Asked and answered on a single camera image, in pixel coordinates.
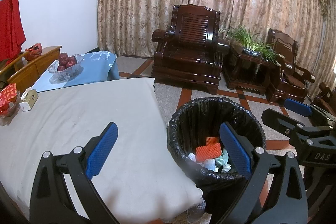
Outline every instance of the beige tablecloth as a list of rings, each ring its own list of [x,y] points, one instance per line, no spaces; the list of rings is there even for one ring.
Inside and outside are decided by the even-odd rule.
[[[153,85],[151,78],[137,78],[41,92],[31,111],[0,121],[0,181],[27,217],[42,153],[85,146],[109,122],[117,124],[118,139],[92,182],[121,223],[171,218],[199,203],[202,191],[167,150]],[[66,182],[76,210],[86,216],[69,175]]]

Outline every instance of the green plant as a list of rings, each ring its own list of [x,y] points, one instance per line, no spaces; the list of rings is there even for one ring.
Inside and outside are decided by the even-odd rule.
[[[231,37],[236,39],[243,47],[249,50],[260,52],[263,58],[279,66],[280,64],[276,60],[278,54],[273,51],[272,44],[263,43],[261,40],[256,38],[258,35],[259,33],[251,34],[250,28],[247,30],[242,25],[239,25],[236,29],[231,28],[227,32],[227,36],[229,38]]]

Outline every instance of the blue gripper pad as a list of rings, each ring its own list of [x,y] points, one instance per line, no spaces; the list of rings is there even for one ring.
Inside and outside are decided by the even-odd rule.
[[[248,180],[252,175],[251,158],[240,144],[237,135],[231,131],[231,128],[226,123],[222,123],[219,128],[219,137],[238,173]]]
[[[308,117],[313,114],[313,112],[310,109],[309,105],[300,103],[296,100],[292,100],[287,98],[283,104],[283,106],[291,111],[296,112],[297,114],[300,114],[301,116]]]
[[[86,176],[89,180],[99,174],[109,153],[112,150],[118,137],[118,127],[115,123],[106,130],[92,153],[87,159]]]

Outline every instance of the pile of apples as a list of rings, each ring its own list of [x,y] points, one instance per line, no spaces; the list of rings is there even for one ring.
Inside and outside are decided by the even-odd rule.
[[[57,71],[65,70],[75,64],[77,64],[76,57],[74,55],[68,56],[66,52],[63,52],[58,57],[59,65],[57,67]]]

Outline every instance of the side table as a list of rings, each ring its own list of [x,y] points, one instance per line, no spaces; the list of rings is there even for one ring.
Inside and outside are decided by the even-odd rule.
[[[236,59],[235,64],[231,64],[232,59]],[[260,65],[260,69],[256,73],[251,69],[245,69],[243,67],[244,60],[254,63],[255,66]],[[248,55],[243,52],[242,46],[231,44],[222,71],[229,89],[237,87],[253,89],[259,91],[260,95],[264,95],[270,83],[270,71],[274,68],[276,65],[272,62],[268,62],[260,56]]]

